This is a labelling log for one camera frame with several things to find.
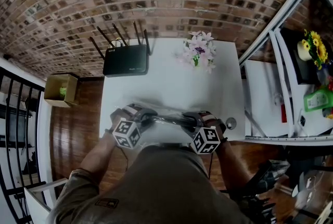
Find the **flower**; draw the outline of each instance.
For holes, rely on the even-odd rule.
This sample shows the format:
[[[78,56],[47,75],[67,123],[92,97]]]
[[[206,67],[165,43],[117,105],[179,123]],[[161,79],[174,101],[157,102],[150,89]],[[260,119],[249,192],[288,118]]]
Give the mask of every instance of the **flower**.
[[[199,32],[189,32],[190,35],[193,35],[193,36],[198,36],[200,35],[201,31]]]
[[[327,53],[327,51],[326,51],[326,47],[324,46],[324,44],[320,44],[320,45],[317,47],[317,54],[318,54],[319,59],[320,59],[322,62],[325,62],[325,61],[327,60],[328,53]]]
[[[311,36],[312,36],[312,39],[315,39],[315,38],[316,38],[316,39],[319,41],[319,43],[322,42],[322,40],[321,40],[321,36],[318,35],[316,32],[311,31]]]
[[[213,46],[211,33],[190,32],[191,39],[185,40],[183,51],[175,53],[175,58],[189,67],[202,67],[209,73],[215,68],[216,47]]]
[[[192,39],[188,39],[187,43],[196,47],[204,47],[207,44],[207,41],[202,40],[202,36],[193,36]]]
[[[316,38],[314,38],[314,39],[313,39],[313,44],[314,44],[316,47],[318,47],[318,46],[319,46],[319,40],[316,39]]]
[[[322,65],[318,63],[318,61],[314,61],[314,64],[318,67],[318,70],[321,70],[322,69]]]
[[[310,45],[306,40],[304,40],[304,39],[302,40],[302,45],[307,51],[310,50]]]
[[[204,31],[202,31],[202,38],[206,41],[210,41],[213,40],[214,38],[212,37],[212,33],[205,33]]]

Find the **brick wall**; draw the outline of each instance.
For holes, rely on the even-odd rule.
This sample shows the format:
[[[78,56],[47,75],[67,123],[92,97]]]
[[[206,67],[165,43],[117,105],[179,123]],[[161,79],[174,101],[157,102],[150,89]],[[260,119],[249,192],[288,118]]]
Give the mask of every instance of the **brick wall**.
[[[135,20],[150,37],[187,37],[212,32],[235,42],[239,55],[249,47],[285,0],[0,0],[0,51],[16,64],[46,77],[56,72],[102,75],[107,42],[96,30],[115,37],[112,23],[130,38]],[[260,60],[274,58],[258,52]]]

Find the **green bottle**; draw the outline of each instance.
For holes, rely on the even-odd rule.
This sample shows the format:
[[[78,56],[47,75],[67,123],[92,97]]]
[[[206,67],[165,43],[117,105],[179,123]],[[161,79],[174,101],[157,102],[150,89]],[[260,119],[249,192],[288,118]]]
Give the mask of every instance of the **green bottle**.
[[[327,87],[304,96],[304,108],[306,112],[333,107],[333,93]]]

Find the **yellow flower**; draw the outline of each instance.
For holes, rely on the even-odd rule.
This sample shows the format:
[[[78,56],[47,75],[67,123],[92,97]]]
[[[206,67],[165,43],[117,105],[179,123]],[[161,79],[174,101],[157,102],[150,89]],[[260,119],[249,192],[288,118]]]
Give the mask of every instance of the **yellow flower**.
[[[321,69],[322,69],[322,65],[319,65],[319,64],[318,64],[318,61],[315,60],[315,61],[314,61],[314,64],[318,67],[318,70],[321,70]]]
[[[307,51],[310,50],[310,45],[306,40],[304,40],[304,39],[302,40],[302,45]]]
[[[318,46],[319,46],[319,40],[316,39],[316,38],[314,38],[314,39],[313,39],[313,44],[314,44],[316,47],[318,47]]]
[[[322,62],[325,62],[325,61],[327,60],[328,53],[327,53],[327,51],[326,51],[326,47],[324,46],[324,44],[320,44],[320,45],[317,47],[317,54],[318,54],[319,59],[320,59]]]
[[[321,40],[321,36],[320,35],[318,35],[316,32],[314,32],[314,31],[311,31],[311,36],[312,36],[312,39],[318,39],[318,41],[319,42],[321,42],[322,40]]]

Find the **wooden floor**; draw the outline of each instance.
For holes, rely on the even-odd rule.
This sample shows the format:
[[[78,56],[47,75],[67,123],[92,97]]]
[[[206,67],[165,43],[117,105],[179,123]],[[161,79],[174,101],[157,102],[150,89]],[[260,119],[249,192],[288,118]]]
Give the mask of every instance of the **wooden floor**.
[[[71,171],[79,167],[86,154],[98,142],[102,90],[103,81],[82,82],[78,89],[79,104],[77,106],[69,109],[53,107],[50,126],[50,153],[54,180],[68,178]],[[260,164],[270,159],[278,160],[282,158],[283,153],[281,146],[267,144],[232,142],[232,146],[251,175],[258,171]],[[135,157],[131,156],[128,151],[126,154],[130,159],[129,164],[131,164]],[[209,171],[210,155],[204,155],[203,161],[207,171]],[[124,154],[116,148],[112,154],[108,171],[100,185],[102,192],[111,188],[122,178],[126,166],[127,161]],[[215,155],[210,169],[210,180],[219,190],[225,189],[219,161]],[[267,196],[276,203],[278,222],[283,223],[293,213],[295,199],[278,190],[270,191]]]

